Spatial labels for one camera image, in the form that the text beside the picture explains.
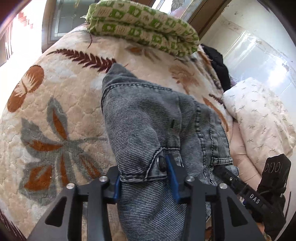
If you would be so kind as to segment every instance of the folded green blanket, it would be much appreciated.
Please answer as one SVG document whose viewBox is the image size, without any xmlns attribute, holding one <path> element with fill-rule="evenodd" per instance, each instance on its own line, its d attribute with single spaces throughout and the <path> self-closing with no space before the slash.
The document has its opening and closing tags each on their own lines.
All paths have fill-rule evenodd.
<svg viewBox="0 0 296 241">
<path fill-rule="evenodd" d="M 199 44 L 190 24 L 132 1 L 91 4 L 86 21 L 92 34 L 130 39 L 180 57 L 196 52 Z"/>
</svg>

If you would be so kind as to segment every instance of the denim jacket pocket flap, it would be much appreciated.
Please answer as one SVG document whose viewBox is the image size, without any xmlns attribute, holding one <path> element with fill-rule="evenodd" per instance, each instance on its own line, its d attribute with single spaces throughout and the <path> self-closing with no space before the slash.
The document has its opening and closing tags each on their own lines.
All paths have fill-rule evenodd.
<svg viewBox="0 0 296 241">
<path fill-rule="evenodd" d="M 215 165 L 232 165 L 232 157 L 212 157 L 212 166 Z"/>
</svg>

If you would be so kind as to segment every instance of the floral blanket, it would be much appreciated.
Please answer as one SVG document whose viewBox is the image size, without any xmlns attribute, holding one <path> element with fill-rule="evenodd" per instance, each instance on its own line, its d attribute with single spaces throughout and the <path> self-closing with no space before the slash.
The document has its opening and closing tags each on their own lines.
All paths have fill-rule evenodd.
<svg viewBox="0 0 296 241">
<path fill-rule="evenodd" d="M 124 39 L 94 36 L 87 24 L 50 47 L 26 72 L 0 120 L 0 210 L 28 237 L 67 183 L 82 185 L 116 165 L 101 111 L 102 80 L 120 63 L 140 79 L 213 108 L 231 136 L 232 117 L 207 56 L 185 58 Z M 112 235 L 120 230 L 109 207 Z M 85 239 L 85 222 L 83 237 Z"/>
</svg>

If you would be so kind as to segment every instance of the gray denim jacket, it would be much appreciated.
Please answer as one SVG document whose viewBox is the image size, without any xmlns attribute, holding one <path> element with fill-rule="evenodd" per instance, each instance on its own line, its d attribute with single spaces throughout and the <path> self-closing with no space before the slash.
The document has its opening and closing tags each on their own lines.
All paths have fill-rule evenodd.
<svg viewBox="0 0 296 241">
<path fill-rule="evenodd" d="M 102 111 L 122 181 L 118 214 L 130 241 L 178 241 L 186 205 L 173 200 L 157 156 L 171 153 L 188 175 L 217 185 L 215 165 L 235 175 L 228 140 L 214 110 L 191 96 L 139 80 L 113 64 L 102 85 Z M 207 219 L 210 204 L 206 205 Z"/>
</svg>

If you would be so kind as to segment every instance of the silver screw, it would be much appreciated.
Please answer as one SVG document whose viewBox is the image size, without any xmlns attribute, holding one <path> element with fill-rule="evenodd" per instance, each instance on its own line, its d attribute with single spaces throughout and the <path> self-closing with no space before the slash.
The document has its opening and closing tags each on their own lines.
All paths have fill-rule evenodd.
<svg viewBox="0 0 296 241">
<path fill-rule="evenodd" d="M 100 178 L 99 178 L 99 180 L 100 180 L 100 182 L 106 182 L 106 181 L 108 181 L 108 177 L 107 176 L 101 176 Z"/>
<path fill-rule="evenodd" d="M 195 178 L 193 176 L 187 176 L 186 177 L 187 182 L 193 182 L 194 180 L 195 180 Z"/>
<path fill-rule="evenodd" d="M 74 183 L 68 183 L 66 188 L 68 189 L 73 189 L 75 187 L 75 184 Z"/>
<path fill-rule="evenodd" d="M 220 187 L 221 189 L 226 189 L 226 188 L 227 188 L 227 185 L 226 185 L 225 183 L 220 183 L 220 184 L 219 184 L 219 187 Z"/>
</svg>

